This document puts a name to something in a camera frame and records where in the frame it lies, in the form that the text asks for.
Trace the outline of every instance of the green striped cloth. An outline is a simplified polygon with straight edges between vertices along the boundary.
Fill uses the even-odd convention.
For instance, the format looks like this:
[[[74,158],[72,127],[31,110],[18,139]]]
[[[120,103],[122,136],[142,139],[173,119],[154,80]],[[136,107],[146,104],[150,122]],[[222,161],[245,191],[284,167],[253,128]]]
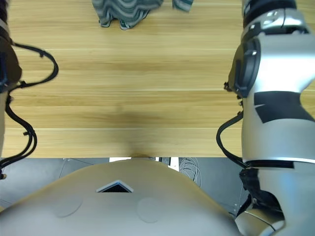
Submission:
[[[173,8],[190,11],[193,0],[173,0]],[[102,27],[118,19],[120,28],[127,30],[146,18],[150,10],[159,8],[163,0],[92,0]]]

